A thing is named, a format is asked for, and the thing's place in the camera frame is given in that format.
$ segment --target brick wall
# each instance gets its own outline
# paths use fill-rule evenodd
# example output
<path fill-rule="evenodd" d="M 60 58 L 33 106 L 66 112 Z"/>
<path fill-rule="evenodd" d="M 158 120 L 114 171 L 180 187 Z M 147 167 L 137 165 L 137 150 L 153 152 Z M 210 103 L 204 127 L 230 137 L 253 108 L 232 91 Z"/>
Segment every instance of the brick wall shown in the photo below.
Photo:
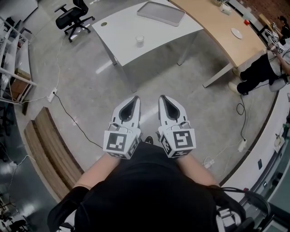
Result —
<path fill-rule="evenodd" d="M 270 22 L 276 22 L 280 27 L 278 16 L 285 16 L 290 24 L 290 0 L 242 0 L 245 7 L 252 9 L 252 14 L 259 18 L 263 14 Z"/>

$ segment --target wooden board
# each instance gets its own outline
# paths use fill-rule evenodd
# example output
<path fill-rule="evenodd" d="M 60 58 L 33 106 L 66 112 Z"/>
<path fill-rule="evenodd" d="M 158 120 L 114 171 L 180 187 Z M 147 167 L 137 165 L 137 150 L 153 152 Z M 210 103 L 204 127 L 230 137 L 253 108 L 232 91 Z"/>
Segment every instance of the wooden board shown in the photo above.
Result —
<path fill-rule="evenodd" d="M 244 20 L 234 9 L 227 15 L 211 0 L 170 0 L 170 2 L 197 21 L 236 67 L 265 49 L 254 30 L 244 24 Z M 243 38 L 235 37 L 231 28 L 239 30 Z"/>
<path fill-rule="evenodd" d="M 35 124 L 39 141 L 47 151 L 47 158 L 68 189 L 72 189 L 83 170 L 64 143 L 48 108 L 42 108 L 35 118 Z"/>
<path fill-rule="evenodd" d="M 49 162 L 45 151 L 38 139 L 37 131 L 35 130 L 33 121 L 28 123 L 24 130 L 24 134 L 34 159 L 39 166 L 39 169 L 43 173 L 47 182 L 50 184 L 51 188 L 55 191 L 60 199 L 63 199 L 69 193 L 69 189 L 62 182 L 59 175 Z"/>

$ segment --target white plate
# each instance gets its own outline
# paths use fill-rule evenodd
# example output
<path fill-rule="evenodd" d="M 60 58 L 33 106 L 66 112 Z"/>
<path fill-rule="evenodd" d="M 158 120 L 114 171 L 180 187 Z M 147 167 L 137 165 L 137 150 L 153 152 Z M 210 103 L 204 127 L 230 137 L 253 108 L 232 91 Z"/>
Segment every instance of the white plate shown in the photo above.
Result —
<path fill-rule="evenodd" d="M 242 38 L 243 38 L 241 32 L 239 32 L 237 29 L 232 28 L 231 31 L 232 31 L 232 33 L 233 33 L 233 34 L 234 34 L 238 39 L 242 39 Z"/>

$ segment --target white sneaker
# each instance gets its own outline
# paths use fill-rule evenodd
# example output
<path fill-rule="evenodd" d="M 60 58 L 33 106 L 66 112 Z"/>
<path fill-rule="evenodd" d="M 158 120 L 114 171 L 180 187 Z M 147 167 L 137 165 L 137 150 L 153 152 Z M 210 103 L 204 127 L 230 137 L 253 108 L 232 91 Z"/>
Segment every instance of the white sneaker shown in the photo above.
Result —
<path fill-rule="evenodd" d="M 232 68 L 232 73 L 241 78 L 241 72 L 237 68 Z"/>
<path fill-rule="evenodd" d="M 233 82 L 229 82 L 228 84 L 228 87 L 229 87 L 229 89 L 233 92 L 233 93 L 235 93 L 235 94 L 237 94 L 237 95 L 241 95 L 240 93 L 239 93 L 239 91 L 237 90 L 237 85 L 236 84 L 234 84 Z"/>

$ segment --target table leg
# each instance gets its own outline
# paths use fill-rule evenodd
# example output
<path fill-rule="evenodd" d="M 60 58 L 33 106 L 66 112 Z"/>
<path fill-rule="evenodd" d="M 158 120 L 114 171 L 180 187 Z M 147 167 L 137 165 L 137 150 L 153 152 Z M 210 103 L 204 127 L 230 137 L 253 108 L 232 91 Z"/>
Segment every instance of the table leg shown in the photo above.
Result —
<path fill-rule="evenodd" d="M 110 57 L 110 59 L 111 59 L 113 65 L 116 65 L 116 64 L 117 64 L 117 61 L 116 61 L 116 59 L 115 59 L 113 53 L 109 50 L 109 48 L 107 47 L 107 45 L 104 43 L 104 41 L 101 39 L 100 36 L 99 36 L 99 38 L 100 38 L 101 43 L 103 44 L 103 46 L 104 46 L 106 52 L 108 53 L 108 55 L 109 55 L 109 57 Z"/>
<path fill-rule="evenodd" d="M 224 67 L 221 71 L 219 71 L 216 75 L 214 75 L 212 78 L 210 78 L 207 82 L 205 82 L 203 84 L 203 87 L 207 87 L 210 84 L 212 84 L 213 82 L 215 82 L 216 80 L 218 80 L 222 75 L 224 75 L 225 73 L 227 73 L 229 70 L 231 70 L 233 68 L 232 63 L 229 63 L 226 67 Z"/>
<path fill-rule="evenodd" d="M 189 54 L 189 51 L 190 51 L 190 48 L 191 48 L 191 45 L 193 44 L 193 42 L 194 42 L 195 38 L 197 37 L 198 33 L 199 33 L 199 31 L 194 32 L 194 33 L 190 36 L 190 38 L 189 38 L 189 40 L 188 40 L 187 47 L 186 47 L 185 51 L 183 52 L 183 54 L 181 55 L 181 57 L 179 58 L 179 60 L 178 60 L 178 62 L 177 62 L 177 64 L 178 64 L 179 66 L 182 65 L 182 64 L 184 63 L 185 59 L 187 58 L 187 56 L 188 56 L 188 54 Z"/>
<path fill-rule="evenodd" d="M 135 85 L 135 83 L 129 79 L 129 77 L 126 75 L 124 68 L 121 65 L 116 66 L 119 71 L 120 71 L 120 75 L 121 75 L 121 79 L 122 81 L 129 86 L 130 90 L 132 91 L 132 93 L 137 91 L 137 87 Z"/>

